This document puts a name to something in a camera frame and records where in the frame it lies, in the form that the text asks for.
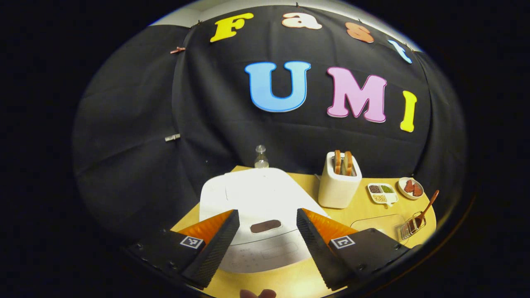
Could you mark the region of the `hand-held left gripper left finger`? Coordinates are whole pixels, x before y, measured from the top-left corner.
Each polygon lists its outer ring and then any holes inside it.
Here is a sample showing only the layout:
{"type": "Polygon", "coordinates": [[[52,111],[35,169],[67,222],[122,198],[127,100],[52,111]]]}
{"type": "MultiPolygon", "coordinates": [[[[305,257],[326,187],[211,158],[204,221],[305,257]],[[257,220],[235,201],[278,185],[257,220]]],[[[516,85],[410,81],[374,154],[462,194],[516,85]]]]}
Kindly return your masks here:
{"type": "Polygon", "coordinates": [[[163,230],[125,248],[147,268],[191,287],[210,284],[240,227],[230,209],[179,231],[163,230]]]}

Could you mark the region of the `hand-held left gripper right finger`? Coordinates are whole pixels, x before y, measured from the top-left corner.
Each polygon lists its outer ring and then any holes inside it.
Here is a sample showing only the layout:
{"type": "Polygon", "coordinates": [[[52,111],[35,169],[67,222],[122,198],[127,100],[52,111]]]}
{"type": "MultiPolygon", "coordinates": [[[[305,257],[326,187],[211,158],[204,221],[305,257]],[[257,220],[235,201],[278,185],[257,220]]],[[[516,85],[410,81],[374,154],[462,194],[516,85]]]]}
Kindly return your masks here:
{"type": "Polygon", "coordinates": [[[377,229],[358,231],[306,208],[297,209],[296,224],[326,287],[334,291],[375,280],[410,251],[377,229]]]}

